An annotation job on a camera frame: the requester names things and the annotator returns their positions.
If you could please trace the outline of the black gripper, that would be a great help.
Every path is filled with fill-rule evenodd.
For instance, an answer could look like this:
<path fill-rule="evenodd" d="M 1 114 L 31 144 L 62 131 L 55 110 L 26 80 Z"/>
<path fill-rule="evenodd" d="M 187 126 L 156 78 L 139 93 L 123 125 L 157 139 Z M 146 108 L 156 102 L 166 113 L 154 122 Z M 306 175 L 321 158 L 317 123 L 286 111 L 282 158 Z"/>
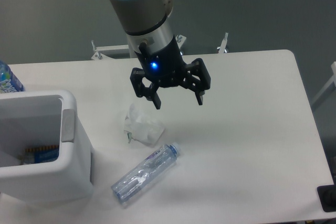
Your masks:
<path fill-rule="evenodd" d="M 169 88 L 182 86 L 195 93 L 198 105 L 203 105 L 203 95 L 211 87 L 211 77 L 203 59 L 196 58 L 186 64 L 181 56 L 176 38 L 162 49 L 150 52 L 148 39 L 141 40 L 137 57 L 142 66 L 133 68 L 130 75 L 135 94 L 153 102 L 155 108 L 161 108 L 161 100 L 157 94 L 159 87 Z M 143 79 L 151 83 L 146 87 Z"/>

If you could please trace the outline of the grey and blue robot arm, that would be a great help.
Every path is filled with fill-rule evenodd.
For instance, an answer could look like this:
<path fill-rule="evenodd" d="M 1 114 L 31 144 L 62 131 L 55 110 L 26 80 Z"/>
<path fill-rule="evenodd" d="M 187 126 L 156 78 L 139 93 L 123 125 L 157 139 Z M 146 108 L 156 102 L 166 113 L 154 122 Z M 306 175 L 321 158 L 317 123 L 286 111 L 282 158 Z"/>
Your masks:
<path fill-rule="evenodd" d="M 160 109 L 158 88 L 181 86 L 193 91 L 202 105 L 211 77 L 201 58 L 189 64 L 183 61 L 163 0 L 109 1 L 126 33 L 130 54 L 141 64 L 130 75 L 136 96 Z"/>

